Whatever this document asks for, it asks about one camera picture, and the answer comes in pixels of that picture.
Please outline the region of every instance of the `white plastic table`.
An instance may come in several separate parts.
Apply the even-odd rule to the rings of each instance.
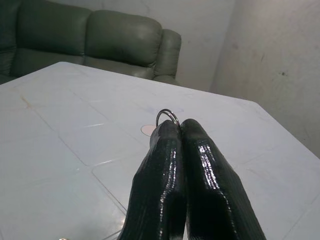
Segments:
[[[0,239],[116,239],[164,108],[202,124],[268,240],[319,239],[320,160],[258,104],[66,62],[0,86]]]

